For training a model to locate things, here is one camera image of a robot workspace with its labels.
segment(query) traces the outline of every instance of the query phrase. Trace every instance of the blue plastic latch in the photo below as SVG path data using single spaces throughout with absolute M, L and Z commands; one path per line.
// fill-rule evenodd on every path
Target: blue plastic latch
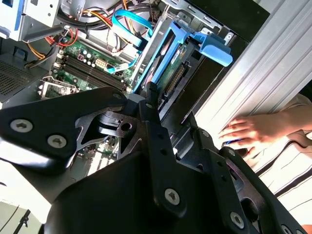
M 229 66 L 233 62 L 233 57 L 230 55 L 231 49 L 227 47 L 221 37 L 215 34 L 196 33 L 194 38 L 201 42 L 199 52 L 204 56 L 220 63 L 222 66 Z

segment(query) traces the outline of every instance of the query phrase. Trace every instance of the connector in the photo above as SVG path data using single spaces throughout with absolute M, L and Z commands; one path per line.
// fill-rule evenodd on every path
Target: connector
M 95 64 L 96 66 L 98 66 L 99 68 L 102 68 L 102 69 L 105 69 L 106 68 L 106 65 L 107 65 L 107 62 L 98 58 L 96 61 L 95 61 Z

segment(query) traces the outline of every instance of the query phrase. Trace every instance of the blue drive bracket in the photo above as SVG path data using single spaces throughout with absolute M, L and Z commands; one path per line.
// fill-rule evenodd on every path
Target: blue drive bracket
M 216 61 L 217 63 L 225 67 L 229 66 L 232 63 L 233 57 L 230 55 L 231 49 L 225 45 L 225 40 L 223 40 L 221 37 L 215 34 L 206 35 L 199 32 L 191 33 L 182 25 L 178 25 L 176 22 L 173 21 L 171 22 L 162 42 L 155 51 L 154 55 L 152 56 L 149 64 L 144 70 L 140 80 L 137 82 L 133 92 L 135 92 L 138 89 L 138 87 L 141 85 L 142 81 L 146 77 L 148 71 L 153 65 L 153 61 L 156 59 L 157 55 L 161 50 L 162 45 L 165 43 L 165 40 L 171 31 L 174 33 L 175 38 L 171 43 L 157 71 L 154 73 L 153 78 L 151 80 L 152 82 L 157 83 L 159 81 L 161 75 L 163 74 L 167 65 L 174 56 L 174 53 L 176 52 L 178 46 L 180 44 L 183 44 L 188 37 L 194 38 L 195 40 L 198 41 L 198 44 L 200 46 L 199 52 L 204 56 Z

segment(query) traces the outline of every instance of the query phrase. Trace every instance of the motherboard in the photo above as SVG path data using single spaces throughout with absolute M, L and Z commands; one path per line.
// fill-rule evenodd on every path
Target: motherboard
M 110 72 L 112 68 L 119 66 L 120 61 L 115 57 L 76 41 L 58 51 L 51 68 L 52 74 L 42 79 L 38 93 L 42 99 L 46 99 L 105 86 L 131 93 L 133 70 Z

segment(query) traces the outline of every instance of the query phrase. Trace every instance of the finger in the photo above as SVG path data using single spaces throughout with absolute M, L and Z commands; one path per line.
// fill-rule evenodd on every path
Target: finger
M 248 159 L 251 159 L 253 158 L 254 156 L 256 156 L 259 152 L 257 151 L 257 149 L 255 147 L 252 147 L 247 155 L 244 157 L 244 160 L 248 160 Z
M 242 148 L 252 148 L 254 146 L 255 140 L 251 138 L 242 139 L 240 141 L 236 141 L 226 146 L 229 146 L 235 150 L 242 149 Z
M 250 138 L 252 132 L 249 129 L 233 132 L 233 133 L 228 133 L 226 135 L 220 136 L 220 140 L 223 142 L 226 141 L 232 141 L 232 140 L 239 140 L 239 139 L 244 139 L 244 138 Z
M 224 135 L 229 134 L 229 133 L 234 133 L 234 132 L 238 132 L 241 130 L 245 130 L 248 128 L 249 128 L 249 125 L 247 123 L 240 123 L 240 124 L 236 124 L 236 125 L 231 125 L 225 129 L 223 129 L 219 133 L 219 137 L 224 136 Z
M 235 124 L 240 124 L 240 123 L 246 123 L 247 120 L 245 117 L 239 117 L 239 118 L 235 118 L 233 119 L 230 123 L 229 126 L 235 125 Z

